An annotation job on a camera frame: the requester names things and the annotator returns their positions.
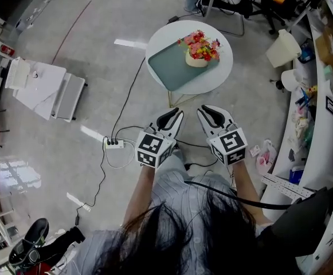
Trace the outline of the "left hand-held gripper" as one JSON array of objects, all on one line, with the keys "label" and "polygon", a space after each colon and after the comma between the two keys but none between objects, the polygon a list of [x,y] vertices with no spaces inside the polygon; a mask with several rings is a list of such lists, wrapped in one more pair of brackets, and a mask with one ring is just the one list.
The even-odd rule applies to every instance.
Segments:
[{"label": "left hand-held gripper", "polygon": [[171,155],[177,143],[175,137],[183,118],[184,113],[179,112],[178,107],[170,108],[157,118],[156,123],[151,122],[141,130],[135,146],[136,161],[154,169],[160,167]]}]

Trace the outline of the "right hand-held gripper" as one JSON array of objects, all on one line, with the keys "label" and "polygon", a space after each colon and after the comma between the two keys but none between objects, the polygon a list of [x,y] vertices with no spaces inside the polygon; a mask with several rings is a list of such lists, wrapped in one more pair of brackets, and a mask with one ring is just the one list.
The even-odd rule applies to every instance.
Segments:
[{"label": "right hand-held gripper", "polygon": [[224,166],[244,160],[247,140],[231,114],[220,107],[204,104],[197,109],[197,117],[207,136],[211,152]]}]

